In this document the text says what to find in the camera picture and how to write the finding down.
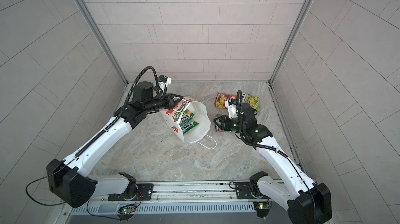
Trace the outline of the green red snack packet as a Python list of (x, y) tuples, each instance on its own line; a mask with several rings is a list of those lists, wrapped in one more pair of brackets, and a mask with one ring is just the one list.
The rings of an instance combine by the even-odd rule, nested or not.
[(217, 122), (215, 122), (215, 115), (214, 115), (214, 119), (213, 119), (213, 122), (214, 122), (214, 124), (215, 124), (215, 131), (216, 131), (216, 125), (226, 125), (226, 126), (228, 126), (227, 125), (227, 122), (225, 122), (225, 123), (217, 123)]

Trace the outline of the white paper bag red flowers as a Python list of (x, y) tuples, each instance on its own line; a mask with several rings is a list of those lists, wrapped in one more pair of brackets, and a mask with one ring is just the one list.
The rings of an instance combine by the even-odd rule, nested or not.
[(210, 137), (208, 132), (211, 121), (207, 116), (206, 106), (192, 97), (184, 97), (172, 109), (164, 109), (161, 115), (173, 133), (182, 141), (187, 143), (202, 144), (204, 137)]

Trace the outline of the orange pink snack packet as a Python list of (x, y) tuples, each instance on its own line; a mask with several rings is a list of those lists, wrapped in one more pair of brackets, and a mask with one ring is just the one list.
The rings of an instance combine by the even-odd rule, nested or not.
[(216, 100), (214, 106), (216, 108), (223, 108), (227, 109), (225, 102), (233, 98), (234, 103), (236, 102), (236, 95), (224, 94), (224, 93), (217, 93)]

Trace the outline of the green yellow snack packet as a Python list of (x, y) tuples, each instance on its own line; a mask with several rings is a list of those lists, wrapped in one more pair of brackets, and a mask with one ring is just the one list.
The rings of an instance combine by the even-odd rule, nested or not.
[(253, 109), (259, 112), (260, 98), (250, 94), (242, 93), (243, 102), (249, 104)]

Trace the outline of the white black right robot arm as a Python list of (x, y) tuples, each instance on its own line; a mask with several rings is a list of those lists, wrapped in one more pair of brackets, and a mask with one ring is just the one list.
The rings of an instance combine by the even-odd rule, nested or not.
[(324, 183), (308, 177), (278, 145), (272, 132), (256, 119), (249, 104), (232, 104), (229, 115), (221, 115), (214, 123), (223, 131), (239, 134), (244, 144), (253, 147), (272, 165), (283, 185), (267, 173), (250, 177), (254, 196), (266, 196), (284, 208), (294, 224), (324, 224), (332, 218), (331, 192)]

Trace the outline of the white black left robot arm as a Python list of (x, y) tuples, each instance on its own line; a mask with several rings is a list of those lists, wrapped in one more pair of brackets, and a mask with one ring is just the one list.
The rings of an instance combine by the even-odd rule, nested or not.
[(138, 83), (132, 90), (132, 101), (120, 107), (104, 128), (62, 161), (52, 160), (46, 167), (50, 191), (73, 208), (103, 195), (111, 200), (136, 198), (138, 188), (131, 175), (119, 173), (90, 178), (89, 174), (108, 150), (149, 114), (171, 110), (183, 98), (168, 93), (166, 87), (160, 98), (153, 97), (154, 90), (151, 82)]

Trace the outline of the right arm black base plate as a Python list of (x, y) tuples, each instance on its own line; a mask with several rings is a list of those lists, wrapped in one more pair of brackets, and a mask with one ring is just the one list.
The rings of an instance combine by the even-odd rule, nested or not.
[(258, 172), (251, 176), (249, 181), (230, 182), (229, 187), (236, 192), (236, 197), (239, 200), (269, 199), (268, 196), (261, 194), (257, 185), (259, 179), (264, 176), (268, 176), (268, 174), (264, 171)]

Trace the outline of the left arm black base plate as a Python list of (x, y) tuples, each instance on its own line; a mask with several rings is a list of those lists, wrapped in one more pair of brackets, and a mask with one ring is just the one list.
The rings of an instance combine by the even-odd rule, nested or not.
[(154, 190), (153, 183), (137, 183), (137, 180), (127, 173), (119, 173), (118, 175), (121, 175), (124, 178), (126, 178), (129, 181), (129, 183), (123, 193), (110, 194), (108, 196), (109, 201), (151, 200)]

